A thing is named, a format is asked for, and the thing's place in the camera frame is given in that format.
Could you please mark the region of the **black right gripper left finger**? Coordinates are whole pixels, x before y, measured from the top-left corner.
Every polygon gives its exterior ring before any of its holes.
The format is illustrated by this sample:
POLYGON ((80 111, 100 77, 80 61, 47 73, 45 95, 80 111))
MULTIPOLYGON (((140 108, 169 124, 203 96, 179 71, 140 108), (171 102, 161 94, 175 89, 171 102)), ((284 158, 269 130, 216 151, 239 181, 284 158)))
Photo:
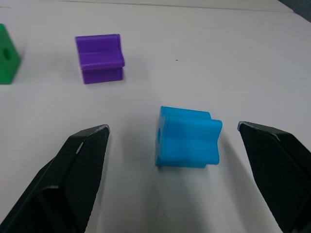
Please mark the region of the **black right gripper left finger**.
POLYGON ((100 187, 110 128, 71 135, 0 225, 2 233, 83 233, 100 187))

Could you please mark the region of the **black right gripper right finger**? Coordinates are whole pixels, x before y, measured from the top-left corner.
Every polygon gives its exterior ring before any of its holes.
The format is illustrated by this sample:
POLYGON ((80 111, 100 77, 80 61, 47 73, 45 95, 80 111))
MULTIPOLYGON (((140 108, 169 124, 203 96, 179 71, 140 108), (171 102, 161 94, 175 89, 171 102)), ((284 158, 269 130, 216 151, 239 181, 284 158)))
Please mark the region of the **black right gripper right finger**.
POLYGON ((291 133, 238 124, 255 183, 284 233, 311 231, 311 153, 291 133))

